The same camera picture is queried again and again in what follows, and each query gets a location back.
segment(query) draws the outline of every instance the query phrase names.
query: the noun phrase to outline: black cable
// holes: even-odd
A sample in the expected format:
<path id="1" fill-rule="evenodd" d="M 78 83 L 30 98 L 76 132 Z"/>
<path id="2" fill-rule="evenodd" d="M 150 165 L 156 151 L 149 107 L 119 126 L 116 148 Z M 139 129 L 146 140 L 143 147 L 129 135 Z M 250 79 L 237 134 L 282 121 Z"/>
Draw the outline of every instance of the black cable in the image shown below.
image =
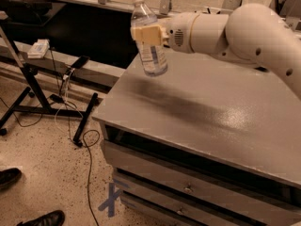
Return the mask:
<path id="1" fill-rule="evenodd" d="M 65 84 L 65 80 L 62 79 L 62 84 L 60 85 L 60 88 L 59 88 L 59 91 L 58 91 L 58 95 L 60 97 L 62 97 L 62 90 L 63 90 L 64 84 Z"/>
<path id="2" fill-rule="evenodd" d="M 87 142 L 85 140 L 85 136 L 87 135 L 87 133 L 91 133 L 91 132 L 96 132 L 97 133 L 97 139 L 91 144 L 91 145 L 87 145 Z M 88 171 L 88 177 L 87 177 L 87 201 L 88 201 L 88 206 L 89 206 L 89 209 L 91 211 L 91 214 L 92 216 L 94 217 L 94 220 L 97 224 L 97 226 L 99 226 L 99 223 L 94 215 L 94 212 L 92 210 L 92 207 L 91 207 L 91 201 L 90 201 L 90 190 L 89 190 L 89 185 L 90 185 L 90 177 L 91 177 L 91 171 L 92 171 L 92 153 L 91 153 L 91 150 L 90 150 L 90 147 L 96 145 L 96 143 L 99 141 L 101 135 L 100 133 L 97 131 L 97 130 L 89 130 L 89 131 L 86 131 L 84 134 L 83 134 L 83 141 L 84 141 L 84 147 L 87 148 L 87 151 L 89 153 L 89 156 L 90 156 L 90 168 L 89 168 L 89 171 Z"/>
<path id="3" fill-rule="evenodd" d="M 52 57 L 52 60 L 53 60 L 53 64 L 54 64 L 55 77 L 56 77 L 56 83 L 57 83 L 57 89 L 58 89 L 58 93 L 59 93 L 59 95 L 60 95 L 61 87 L 62 87 L 63 85 L 61 85 L 61 87 L 59 86 L 58 78 L 57 78 L 57 70 L 56 70 L 55 58 L 54 58 L 54 55 L 53 55 L 53 51 L 52 51 L 51 49 L 50 49 L 50 54 L 51 54 L 51 57 Z"/>
<path id="4" fill-rule="evenodd" d="M 72 103 L 72 102 L 69 102 L 69 101 L 64 102 L 64 105 L 65 105 L 65 107 L 66 107 L 67 110 L 68 110 L 68 107 L 70 107 L 70 108 L 72 108 L 73 110 L 78 111 L 78 110 L 77 110 L 76 104 L 74 104 L 74 103 Z M 68 128 L 68 131 L 69 131 L 69 138 L 68 138 L 68 139 L 69 139 L 72 143 L 74 143 L 74 141 L 71 139 L 71 124 L 70 124 L 70 117 L 68 117 L 68 126 L 69 126 L 69 128 Z"/>
<path id="5" fill-rule="evenodd" d="M 4 101 L 1 97 L 0 97 L 0 100 L 2 101 L 2 103 L 3 103 L 7 108 L 9 108 L 9 106 L 5 103 L 5 101 Z M 33 125 L 39 123 L 40 120 L 41 120 L 41 118 L 43 117 L 43 114 L 40 114 L 40 117 L 38 118 L 37 121 L 33 122 L 32 124 L 22 125 L 22 124 L 20 123 L 18 117 L 16 116 L 16 114 L 15 114 L 14 112 L 13 112 L 12 114 L 14 115 L 14 117 L 16 118 L 18 124 L 19 124 L 21 127 L 30 127 L 30 126 L 33 126 Z"/>
<path id="6" fill-rule="evenodd" d="M 40 20 L 40 24 L 43 24 L 43 21 L 40 18 L 40 16 L 38 15 L 38 13 L 34 9 L 31 9 L 31 10 L 34 12 L 34 14 L 36 15 L 36 17 Z"/>

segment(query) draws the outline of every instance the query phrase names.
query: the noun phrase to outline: drawer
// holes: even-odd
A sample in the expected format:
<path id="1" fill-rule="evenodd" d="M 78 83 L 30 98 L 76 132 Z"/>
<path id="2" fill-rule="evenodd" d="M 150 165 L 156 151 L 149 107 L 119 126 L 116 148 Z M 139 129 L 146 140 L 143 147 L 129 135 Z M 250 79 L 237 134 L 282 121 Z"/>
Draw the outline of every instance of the drawer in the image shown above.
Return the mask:
<path id="1" fill-rule="evenodd" d="M 301 221 L 299 209 L 284 202 L 225 184 L 218 179 L 109 141 L 105 141 L 102 147 L 107 163 L 113 167 L 227 208 L 236 214 L 275 226 Z"/>
<path id="2" fill-rule="evenodd" d="M 201 205 L 196 202 L 189 201 L 183 196 L 179 196 L 175 193 L 159 188 L 158 186 L 145 183 L 142 180 L 117 172 L 116 170 L 113 173 L 113 180 L 116 187 L 123 191 L 134 194 L 143 200 L 165 207 L 175 214 L 191 218 L 207 225 L 250 225 L 213 210 L 213 208 L 210 208 L 207 205 Z"/>
<path id="3" fill-rule="evenodd" d="M 121 202 L 145 215 L 149 215 L 153 218 L 159 218 L 163 222 L 169 224 L 170 226 L 202 226 L 204 224 L 197 223 L 188 218 L 183 218 L 177 214 L 167 211 L 164 208 L 161 208 L 153 203 L 146 202 L 142 199 L 137 198 L 134 195 L 122 192 L 120 194 Z"/>

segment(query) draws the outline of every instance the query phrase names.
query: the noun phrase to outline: cabinet top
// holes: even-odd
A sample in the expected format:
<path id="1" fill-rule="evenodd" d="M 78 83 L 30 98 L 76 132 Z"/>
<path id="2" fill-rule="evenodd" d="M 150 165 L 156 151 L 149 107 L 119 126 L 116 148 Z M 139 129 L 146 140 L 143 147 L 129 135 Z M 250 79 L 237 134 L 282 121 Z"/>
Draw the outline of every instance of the cabinet top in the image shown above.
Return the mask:
<path id="1" fill-rule="evenodd" d="M 272 73 L 166 50 L 168 70 L 132 62 L 93 119 L 301 188 L 301 101 Z"/>

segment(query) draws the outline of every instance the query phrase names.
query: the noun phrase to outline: blue tape mark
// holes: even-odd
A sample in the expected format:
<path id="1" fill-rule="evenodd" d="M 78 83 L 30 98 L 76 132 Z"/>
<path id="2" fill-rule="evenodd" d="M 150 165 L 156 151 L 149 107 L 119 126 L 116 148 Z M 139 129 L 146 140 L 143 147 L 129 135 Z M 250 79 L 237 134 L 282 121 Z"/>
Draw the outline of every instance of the blue tape mark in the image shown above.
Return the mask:
<path id="1" fill-rule="evenodd" d="M 103 211 L 108 208 L 108 216 L 111 218 L 115 215 L 115 200 L 119 197 L 121 190 L 115 192 L 115 185 L 109 184 L 109 197 L 108 199 L 98 207 L 98 210 Z"/>
<path id="2" fill-rule="evenodd" d="M 113 182 L 116 184 L 116 185 L 121 185 L 121 186 L 124 186 L 126 188 L 130 188 L 127 184 L 123 183 L 122 181 L 120 180 L 117 180 L 117 179 L 113 179 Z"/>

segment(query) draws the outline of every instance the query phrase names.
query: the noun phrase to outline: drawer handle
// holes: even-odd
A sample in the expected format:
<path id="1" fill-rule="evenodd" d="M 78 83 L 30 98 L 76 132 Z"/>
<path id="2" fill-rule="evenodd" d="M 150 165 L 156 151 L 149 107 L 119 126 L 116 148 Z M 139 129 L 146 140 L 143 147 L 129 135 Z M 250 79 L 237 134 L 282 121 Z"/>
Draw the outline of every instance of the drawer handle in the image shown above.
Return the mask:
<path id="1" fill-rule="evenodd" d="M 184 215 L 184 212 L 182 211 L 182 208 L 180 208 L 180 209 L 177 211 L 177 214 L 178 214 L 178 215 L 181 215 L 181 216 Z"/>
<path id="2" fill-rule="evenodd" d="M 190 184 L 184 188 L 184 191 L 189 194 L 194 192 Z"/>

